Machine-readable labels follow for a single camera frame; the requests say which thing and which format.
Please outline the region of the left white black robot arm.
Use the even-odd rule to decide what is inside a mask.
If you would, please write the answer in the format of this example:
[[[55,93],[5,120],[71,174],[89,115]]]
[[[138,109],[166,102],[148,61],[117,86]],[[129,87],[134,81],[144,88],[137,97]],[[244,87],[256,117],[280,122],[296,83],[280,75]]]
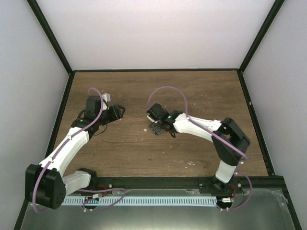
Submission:
[[[98,188],[96,171],[79,168],[64,173],[77,152],[89,142],[101,126],[120,120],[125,108],[110,106],[110,94],[89,96],[86,107],[71,124],[62,142],[38,165],[30,164],[25,171],[25,199],[37,205],[57,209],[66,196],[84,190],[94,193]]]

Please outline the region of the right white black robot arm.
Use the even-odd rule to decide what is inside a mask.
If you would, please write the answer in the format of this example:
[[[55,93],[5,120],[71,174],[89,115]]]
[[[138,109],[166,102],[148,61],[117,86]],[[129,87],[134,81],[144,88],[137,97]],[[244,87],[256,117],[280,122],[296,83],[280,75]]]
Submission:
[[[178,110],[168,112],[158,103],[147,110],[147,118],[151,121],[149,128],[157,136],[168,132],[175,138],[183,133],[212,142],[220,159],[212,178],[213,187],[218,193],[230,188],[236,168],[247,159],[246,151],[250,146],[249,138],[233,119],[207,120]]]

